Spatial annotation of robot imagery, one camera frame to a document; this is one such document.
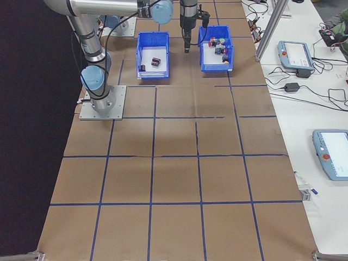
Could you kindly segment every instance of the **blue tape line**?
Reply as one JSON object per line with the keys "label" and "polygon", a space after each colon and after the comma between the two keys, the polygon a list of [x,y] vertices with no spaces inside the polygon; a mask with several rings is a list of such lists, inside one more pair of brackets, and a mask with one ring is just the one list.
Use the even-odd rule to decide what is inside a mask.
{"label": "blue tape line", "polygon": [[[231,91],[231,95],[232,95],[232,101],[233,101],[233,107],[234,107],[235,120],[236,120],[236,123],[237,123],[237,130],[238,130],[240,148],[241,148],[242,154],[244,154],[243,141],[242,141],[242,138],[241,138],[240,126],[239,126],[239,121],[238,121],[238,114],[237,114],[237,110],[236,110],[236,108],[235,108],[235,102],[234,102],[234,96],[233,96],[232,87],[230,88],[230,91]],[[261,244],[260,232],[259,232],[259,228],[258,228],[258,224],[257,224],[257,218],[256,218],[255,207],[254,207],[254,204],[253,204],[253,198],[252,198],[252,192],[251,192],[251,185],[250,185],[249,174],[248,174],[248,169],[247,169],[247,165],[246,165],[245,156],[243,156],[243,163],[244,163],[244,169],[245,169],[246,180],[247,180],[247,184],[248,184],[249,196],[250,196],[250,201],[251,201],[251,209],[252,209],[252,214],[253,214],[253,218],[254,218],[254,224],[255,224],[255,229],[256,229],[256,236],[257,236],[257,241],[258,241],[258,245],[259,245],[261,260],[262,260],[262,261],[265,261],[265,258],[264,258],[264,255],[263,255],[262,244]]]}
{"label": "blue tape line", "polygon": [[197,152],[197,167],[198,167],[198,184],[200,187],[200,204],[201,204],[201,222],[202,222],[202,242],[203,242],[203,255],[204,261],[207,261],[207,247],[206,247],[206,233],[204,230],[204,213],[203,213],[203,195],[202,195],[202,178],[201,178],[201,162],[200,162],[200,151],[198,149],[198,126],[195,122],[195,133],[196,133],[196,152]]}
{"label": "blue tape line", "polygon": [[125,62],[125,60],[122,59],[122,63],[121,63],[121,69],[120,69],[120,74],[119,74],[119,80],[117,81],[117,85],[120,85],[121,82],[121,73],[123,70],[123,63]]}
{"label": "blue tape line", "polygon": [[[154,158],[209,158],[209,157],[280,157],[288,156],[284,153],[262,153],[262,154],[203,154],[203,155],[162,155],[153,156]],[[152,156],[138,156],[138,155],[76,155],[76,156],[63,156],[63,158],[150,158]]]}
{"label": "blue tape line", "polygon": [[205,116],[205,117],[123,117],[123,119],[224,119],[225,116]]}
{"label": "blue tape line", "polygon": [[148,238],[147,238],[147,261],[150,261],[151,253],[151,224],[152,224],[152,196],[153,196],[153,167],[154,167],[154,149],[156,139],[156,113],[157,113],[157,88],[154,92],[154,109],[153,109],[153,133],[152,133],[152,159],[151,159],[151,181],[150,181],[150,207],[148,211]]}
{"label": "blue tape line", "polygon": [[111,127],[111,133],[110,133],[110,138],[109,138],[108,154],[107,154],[107,158],[106,158],[106,161],[105,161],[103,183],[102,183],[102,189],[101,189],[101,193],[100,193],[99,207],[98,207],[96,225],[95,225],[95,229],[94,229],[94,236],[93,236],[93,242],[92,242],[90,261],[93,260],[94,247],[95,247],[95,244],[96,244],[98,225],[99,225],[99,218],[100,218],[100,211],[101,211],[101,208],[102,208],[102,200],[103,200],[103,194],[104,194],[104,186],[105,186],[105,180],[106,180],[107,171],[108,171],[108,164],[109,164],[109,157],[108,156],[110,155],[110,149],[111,149],[111,142],[112,142],[112,139],[113,139],[114,127],[115,127],[115,120],[113,120],[113,125]]}
{"label": "blue tape line", "polygon": [[103,202],[103,203],[51,203],[51,207],[73,206],[180,206],[180,205],[236,205],[236,204],[287,204],[302,203],[302,200],[266,200],[266,201],[207,201],[207,202]]}

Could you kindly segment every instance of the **brown cardboard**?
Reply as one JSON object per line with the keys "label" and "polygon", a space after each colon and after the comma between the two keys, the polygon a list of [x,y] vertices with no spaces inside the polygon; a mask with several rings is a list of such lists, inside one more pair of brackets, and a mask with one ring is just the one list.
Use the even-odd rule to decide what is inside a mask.
{"label": "brown cardboard", "polygon": [[64,155],[106,155],[111,126],[110,121],[80,121],[75,114]]}
{"label": "brown cardboard", "polygon": [[93,260],[146,260],[147,231],[148,206],[102,207]]}
{"label": "brown cardboard", "polygon": [[277,118],[239,118],[246,154],[287,154]]}
{"label": "brown cardboard", "polygon": [[246,164],[254,200],[301,200],[288,156],[247,157]]}
{"label": "brown cardboard", "polygon": [[[243,6],[208,2],[202,9],[223,18],[210,24],[234,37],[230,73],[201,72],[199,48],[185,54],[171,38],[170,78],[139,80],[136,39],[110,39],[108,82],[128,85],[125,119],[75,115],[65,155],[79,157],[63,160],[52,203],[95,206],[50,207],[39,245],[48,260],[310,260],[316,246]],[[178,2],[173,18],[138,20],[135,38],[180,37]]]}
{"label": "brown cardboard", "polygon": [[158,87],[157,117],[194,117],[195,101],[192,88]]}
{"label": "brown cardboard", "polygon": [[204,202],[249,201],[242,157],[201,158]]}
{"label": "brown cardboard", "polygon": [[151,156],[153,119],[123,119],[115,123],[110,155]]}
{"label": "brown cardboard", "polygon": [[152,222],[151,260],[204,260],[200,206],[153,206]]}
{"label": "brown cardboard", "polygon": [[215,3],[219,18],[245,18],[242,3]]}
{"label": "brown cardboard", "polygon": [[316,249],[302,203],[255,206],[265,260],[311,261]]}
{"label": "brown cardboard", "polygon": [[266,86],[235,87],[232,93],[239,116],[276,115]]}
{"label": "brown cardboard", "polygon": [[89,260],[97,206],[50,207],[38,245],[47,260]]}
{"label": "brown cardboard", "polygon": [[200,155],[241,154],[234,118],[201,120],[197,125]]}
{"label": "brown cardboard", "polygon": [[231,72],[231,84],[265,85],[260,63],[255,61],[256,49],[252,38],[233,38],[234,62]]}
{"label": "brown cardboard", "polygon": [[195,110],[197,117],[233,117],[234,107],[229,87],[196,87]]}
{"label": "brown cardboard", "polygon": [[154,155],[196,155],[195,121],[191,119],[158,119]]}
{"label": "brown cardboard", "polygon": [[250,205],[208,205],[204,215],[208,260],[261,260]]}
{"label": "brown cardboard", "polygon": [[110,158],[103,202],[148,202],[151,158]]}
{"label": "brown cardboard", "polygon": [[104,158],[63,159],[51,202],[98,202],[102,189],[105,162]]}
{"label": "brown cardboard", "polygon": [[154,113],[153,87],[128,87],[123,117],[152,117]]}
{"label": "brown cardboard", "polygon": [[196,158],[156,158],[153,202],[199,202]]}

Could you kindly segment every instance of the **metal mounting plate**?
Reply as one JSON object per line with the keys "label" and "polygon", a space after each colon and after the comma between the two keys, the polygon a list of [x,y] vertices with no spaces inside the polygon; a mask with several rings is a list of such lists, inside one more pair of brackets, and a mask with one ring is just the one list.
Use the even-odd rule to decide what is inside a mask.
{"label": "metal mounting plate", "polygon": [[[132,17],[128,20],[128,28],[124,31],[122,31],[122,33],[113,31],[111,33],[111,36],[118,36],[118,37],[134,37],[134,33],[135,33],[135,25],[136,25],[136,17]],[[109,27],[105,27],[102,33],[102,37],[103,36],[108,36],[109,33],[111,31],[111,28]]]}
{"label": "metal mounting plate", "polygon": [[[110,85],[111,95],[115,95],[115,105],[105,114],[95,111],[90,102],[82,103],[80,120],[121,120],[123,117],[123,109],[125,107],[127,86],[125,85]],[[90,99],[86,92],[84,97],[86,100]]]}

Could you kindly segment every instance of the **touchscreen display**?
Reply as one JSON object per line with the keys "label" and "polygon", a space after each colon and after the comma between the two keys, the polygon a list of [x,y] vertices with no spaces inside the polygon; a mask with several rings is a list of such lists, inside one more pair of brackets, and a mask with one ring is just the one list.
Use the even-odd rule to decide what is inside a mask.
{"label": "touchscreen display", "polygon": [[290,65],[310,67],[306,48],[301,43],[285,42],[285,48],[287,50],[287,55]]}
{"label": "touchscreen display", "polygon": [[348,135],[343,132],[321,133],[337,177],[348,177]]}

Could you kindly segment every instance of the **blue plastic bin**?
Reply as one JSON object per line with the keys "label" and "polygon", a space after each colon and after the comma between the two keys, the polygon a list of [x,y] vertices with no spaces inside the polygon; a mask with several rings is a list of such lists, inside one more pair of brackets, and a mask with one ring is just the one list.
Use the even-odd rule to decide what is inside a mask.
{"label": "blue plastic bin", "polygon": [[[200,50],[201,50],[201,58],[200,58],[200,64],[201,64],[201,71],[202,72],[231,72],[233,69],[233,53],[234,53],[234,46],[233,41],[231,38],[231,34],[229,32],[228,26],[208,26],[207,28],[207,35],[204,38],[204,41],[200,44]],[[206,33],[206,29],[200,26],[200,31],[198,34],[198,42],[202,41],[202,38],[204,37]],[[227,56],[228,56],[228,62],[229,64],[223,64],[222,63],[222,55],[221,57],[221,63],[218,62],[216,64],[207,64],[204,63],[204,49],[203,45],[207,44],[211,37],[215,38],[225,38],[226,48],[227,48]]]}
{"label": "blue plastic bin", "polygon": [[[161,59],[158,67],[151,65],[152,57]],[[169,33],[140,32],[135,60],[138,79],[169,78]],[[140,71],[142,64],[145,65],[145,72]]]}

